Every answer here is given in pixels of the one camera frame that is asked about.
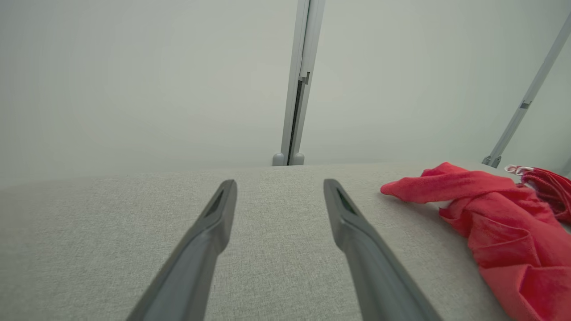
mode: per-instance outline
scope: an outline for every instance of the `gray plastic foot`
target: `gray plastic foot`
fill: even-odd
[[[284,166],[286,164],[284,154],[277,153],[272,159],[272,166]]]
[[[302,153],[297,153],[293,156],[293,160],[292,160],[291,165],[303,165],[304,160],[305,160],[305,156]]]

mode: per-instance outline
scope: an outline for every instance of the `textured fabric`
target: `textured fabric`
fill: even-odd
[[[570,320],[571,235],[536,192],[509,178],[443,163],[385,184],[407,202],[453,199],[440,216],[468,238],[480,273],[517,320]]]
[[[532,184],[537,197],[547,202],[555,218],[571,223],[571,182],[569,179],[541,168],[526,170],[521,176],[522,183]]]
[[[206,318],[360,319],[323,198],[323,179],[335,178],[444,320],[509,320],[465,240],[435,206],[404,203],[377,189],[435,165],[267,167],[5,188],[0,319],[124,319],[229,178],[238,183],[238,202]],[[481,164],[463,166],[502,175]]]

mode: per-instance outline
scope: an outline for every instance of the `crumpled red fabric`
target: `crumpled red fabric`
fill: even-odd
[[[549,204],[556,219],[571,223],[571,182],[568,179],[548,170],[534,168],[524,171],[521,182],[533,185],[537,197]]]
[[[571,320],[571,235],[536,192],[449,163],[385,184],[406,202],[453,200],[439,213],[462,236],[496,298],[515,320]]]

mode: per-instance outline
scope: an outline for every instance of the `gray fabric surface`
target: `gray fabric surface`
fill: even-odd
[[[124,319],[228,178],[238,183],[230,243],[207,319],[360,319],[333,243],[323,179],[335,178],[445,320],[507,320],[467,242],[434,205],[382,184],[425,164],[289,166],[82,178],[0,191],[0,319]],[[501,171],[481,164],[472,170]]]

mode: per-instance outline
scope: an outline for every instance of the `red cloth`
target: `red cloth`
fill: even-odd
[[[454,200],[440,216],[468,238],[480,274],[516,320],[571,320],[571,235],[534,190],[449,163],[385,184],[406,202]]]
[[[555,218],[571,223],[571,182],[554,172],[534,168],[524,171],[522,183],[530,183],[537,192],[537,197],[547,202]]]

